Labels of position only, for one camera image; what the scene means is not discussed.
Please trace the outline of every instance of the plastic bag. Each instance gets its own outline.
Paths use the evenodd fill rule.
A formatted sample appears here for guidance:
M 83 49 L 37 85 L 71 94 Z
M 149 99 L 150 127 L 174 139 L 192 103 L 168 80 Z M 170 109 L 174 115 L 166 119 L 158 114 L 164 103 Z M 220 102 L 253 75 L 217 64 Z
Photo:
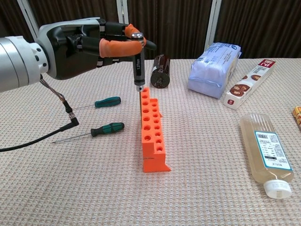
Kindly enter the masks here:
M 219 99 L 233 75 L 240 55 L 240 46 L 212 43 L 191 65 L 188 88 Z

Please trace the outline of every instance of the bottle label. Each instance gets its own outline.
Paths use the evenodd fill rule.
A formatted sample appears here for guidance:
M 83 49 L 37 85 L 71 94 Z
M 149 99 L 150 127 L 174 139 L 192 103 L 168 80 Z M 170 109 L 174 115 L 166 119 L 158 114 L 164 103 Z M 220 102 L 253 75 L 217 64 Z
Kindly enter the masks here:
M 255 136 L 266 167 L 292 170 L 276 133 L 255 131 Z

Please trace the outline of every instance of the plastic bottle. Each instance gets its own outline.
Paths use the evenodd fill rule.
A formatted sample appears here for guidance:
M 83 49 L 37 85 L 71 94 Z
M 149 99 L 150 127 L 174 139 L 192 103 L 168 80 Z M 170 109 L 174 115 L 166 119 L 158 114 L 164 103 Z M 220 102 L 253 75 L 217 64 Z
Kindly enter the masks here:
M 254 179 L 263 184 L 269 197 L 289 197 L 292 191 L 288 182 L 293 179 L 293 170 L 269 117 L 244 115 L 240 127 Z

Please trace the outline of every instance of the snack box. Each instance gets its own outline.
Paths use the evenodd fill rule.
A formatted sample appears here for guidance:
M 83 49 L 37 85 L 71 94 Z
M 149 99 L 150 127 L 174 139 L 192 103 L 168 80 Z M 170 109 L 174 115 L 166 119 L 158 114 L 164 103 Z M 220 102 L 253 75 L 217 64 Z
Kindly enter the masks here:
M 298 126 L 301 128 L 301 107 L 297 106 L 294 108 L 293 116 L 295 117 Z
M 272 73 L 275 63 L 268 59 L 262 60 L 226 93 L 224 105 L 237 110 Z

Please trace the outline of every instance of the robot finger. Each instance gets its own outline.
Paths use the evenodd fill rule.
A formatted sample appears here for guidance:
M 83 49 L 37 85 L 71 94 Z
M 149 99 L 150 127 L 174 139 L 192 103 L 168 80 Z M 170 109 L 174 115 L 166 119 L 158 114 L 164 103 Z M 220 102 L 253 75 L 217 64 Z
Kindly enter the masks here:
M 99 42 L 100 57 L 127 57 L 134 56 L 142 51 L 139 41 L 108 41 L 101 39 Z

